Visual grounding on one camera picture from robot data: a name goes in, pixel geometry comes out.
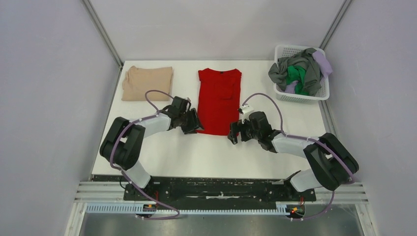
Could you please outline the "red t shirt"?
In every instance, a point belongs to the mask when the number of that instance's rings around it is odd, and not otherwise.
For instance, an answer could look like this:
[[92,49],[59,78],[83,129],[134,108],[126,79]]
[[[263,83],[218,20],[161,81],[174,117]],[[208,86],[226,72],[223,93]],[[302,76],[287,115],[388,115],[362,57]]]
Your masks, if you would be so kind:
[[237,70],[198,71],[200,90],[197,114],[203,126],[200,134],[227,136],[230,124],[239,118],[242,73]]

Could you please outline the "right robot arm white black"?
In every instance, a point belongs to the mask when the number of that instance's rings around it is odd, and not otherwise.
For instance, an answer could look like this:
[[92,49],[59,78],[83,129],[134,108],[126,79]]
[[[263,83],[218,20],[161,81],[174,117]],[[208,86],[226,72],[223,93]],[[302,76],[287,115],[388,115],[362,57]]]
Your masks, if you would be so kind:
[[358,162],[333,134],[325,133],[318,138],[285,135],[272,128],[264,112],[253,112],[246,119],[232,123],[228,139],[234,145],[238,141],[256,140],[266,151],[305,158],[310,168],[285,180],[288,184],[284,195],[291,201],[298,200],[309,189],[323,187],[334,191],[350,183],[359,170]]

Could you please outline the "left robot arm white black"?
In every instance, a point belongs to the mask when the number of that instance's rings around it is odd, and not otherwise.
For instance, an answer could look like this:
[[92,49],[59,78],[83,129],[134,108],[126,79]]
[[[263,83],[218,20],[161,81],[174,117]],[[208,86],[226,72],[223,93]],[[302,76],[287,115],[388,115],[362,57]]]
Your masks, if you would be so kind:
[[191,102],[178,96],[170,105],[157,109],[151,116],[132,121],[115,118],[101,143],[99,154],[136,186],[138,197],[149,200],[154,196],[154,186],[149,184],[151,175],[139,161],[143,141],[151,135],[177,127],[185,135],[204,130],[196,109],[191,108]]

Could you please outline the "folded beige t shirt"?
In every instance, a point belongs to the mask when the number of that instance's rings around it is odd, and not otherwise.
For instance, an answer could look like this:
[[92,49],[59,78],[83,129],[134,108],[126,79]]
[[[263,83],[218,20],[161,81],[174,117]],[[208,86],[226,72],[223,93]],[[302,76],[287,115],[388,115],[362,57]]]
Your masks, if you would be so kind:
[[122,101],[146,101],[145,93],[159,90],[171,93],[173,78],[172,67],[144,69],[132,66],[125,73],[122,82]]

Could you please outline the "green t shirt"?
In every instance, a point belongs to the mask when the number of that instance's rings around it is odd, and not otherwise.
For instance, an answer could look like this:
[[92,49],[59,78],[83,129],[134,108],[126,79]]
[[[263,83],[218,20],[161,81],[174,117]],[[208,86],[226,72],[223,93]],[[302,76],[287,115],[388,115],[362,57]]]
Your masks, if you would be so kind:
[[306,70],[298,65],[291,65],[287,68],[285,92],[298,95],[309,95],[304,90],[304,78]]

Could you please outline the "grey t shirt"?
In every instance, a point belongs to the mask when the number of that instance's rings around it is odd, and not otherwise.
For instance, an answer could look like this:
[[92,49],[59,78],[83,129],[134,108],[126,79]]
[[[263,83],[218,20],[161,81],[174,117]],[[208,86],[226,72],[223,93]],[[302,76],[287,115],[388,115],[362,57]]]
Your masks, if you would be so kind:
[[323,76],[313,58],[316,52],[307,48],[293,56],[278,58],[269,69],[269,78],[285,93],[315,96],[322,87]]

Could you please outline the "white plastic laundry basket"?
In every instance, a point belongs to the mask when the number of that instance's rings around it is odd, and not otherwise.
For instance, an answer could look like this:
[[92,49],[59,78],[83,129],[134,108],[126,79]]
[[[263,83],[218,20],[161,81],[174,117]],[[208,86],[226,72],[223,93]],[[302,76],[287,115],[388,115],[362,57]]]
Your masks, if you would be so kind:
[[332,68],[322,49],[280,44],[275,47],[274,63],[268,75],[276,98],[309,102],[329,98],[328,77]]

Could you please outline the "lilac t shirt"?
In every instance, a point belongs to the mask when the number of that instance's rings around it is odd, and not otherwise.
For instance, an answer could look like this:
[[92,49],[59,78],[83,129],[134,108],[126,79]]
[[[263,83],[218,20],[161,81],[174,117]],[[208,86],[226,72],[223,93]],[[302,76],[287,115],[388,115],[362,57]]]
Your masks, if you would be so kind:
[[308,96],[316,95],[322,87],[324,78],[333,72],[329,61],[323,53],[314,48],[305,49],[290,57],[288,66],[291,65],[298,65],[306,70],[304,90],[309,93]]

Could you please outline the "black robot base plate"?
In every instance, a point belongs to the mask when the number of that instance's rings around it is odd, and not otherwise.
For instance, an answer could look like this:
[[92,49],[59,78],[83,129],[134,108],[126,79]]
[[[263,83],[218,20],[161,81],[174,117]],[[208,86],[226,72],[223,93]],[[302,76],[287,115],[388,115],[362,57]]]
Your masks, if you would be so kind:
[[158,209],[258,210],[276,202],[316,201],[315,191],[297,192],[279,179],[151,177],[143,191],[158,200]]

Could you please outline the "grey aluminium frame post left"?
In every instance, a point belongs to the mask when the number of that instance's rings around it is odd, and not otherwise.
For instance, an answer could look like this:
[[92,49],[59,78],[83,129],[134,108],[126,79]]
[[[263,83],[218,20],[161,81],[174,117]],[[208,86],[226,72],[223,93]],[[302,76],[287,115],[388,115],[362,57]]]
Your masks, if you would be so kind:
[[90,19],[92,20],[95,28],[98,30],[98,33],[102,40],[104,41],[106,47],[108,48],[112,58],[114,59],[116,65],[119,69],[123,67],[123,61],[117,52],[114,44],[112,43],[102,21],[100,20],[99,15],[97,14],[92,2],[90,0],[81,0],[81,3],[84,5]]

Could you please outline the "grey aluminium frame post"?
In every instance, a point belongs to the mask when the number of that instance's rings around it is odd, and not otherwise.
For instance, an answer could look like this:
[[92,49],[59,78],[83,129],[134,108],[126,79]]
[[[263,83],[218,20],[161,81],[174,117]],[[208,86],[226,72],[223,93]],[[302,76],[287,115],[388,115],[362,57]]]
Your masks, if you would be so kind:
[[116,65],[119,69],[123,67],[123,61],[117,52],[114,44],[112,43],[102,21],[100,20],[99,15],[97,14],[92,2],[90,0],[81,0],[81,3],[84,5],[90,19],[92,20],[95,28],[98,30],[98,33],[102,40],[104,41],[106,47],[108,48],[112,58],[114,59]]
[[334,33],[338,29],[338,26],[342,22],[344,16],[348,12],[349,7],[353,3],[353,0],[344,0],[342,2],[342,5],[340,6],[339,10],[336,13],[336,16],[334,17],[332,23],[330,24],[329,29],[327,30],[326,34],[324,35],[321,44],[319,45],[319,48],[322,50],[325,50],[328,46],[329,42],[331,41]]

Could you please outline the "grey aluminium frame post right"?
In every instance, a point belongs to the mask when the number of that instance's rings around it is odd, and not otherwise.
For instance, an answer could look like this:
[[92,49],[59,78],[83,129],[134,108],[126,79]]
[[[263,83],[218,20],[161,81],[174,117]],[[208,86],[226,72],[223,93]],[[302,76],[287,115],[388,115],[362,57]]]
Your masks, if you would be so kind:
[[332,23],[330,24],[329,29],[327,30],[326,34],[324,35],[321,44],[319,45],[319,48],[322,50],[325,50],[328,46],[329,42],[331,41],[334,33],[338,29],[338,26],[342,22],[344,16],[348,12],[349,7],[353,3],[353,0],[344,0],[342,2],[342,5],[340,6],[339,10],[336,13],[336,16],[334,17]]

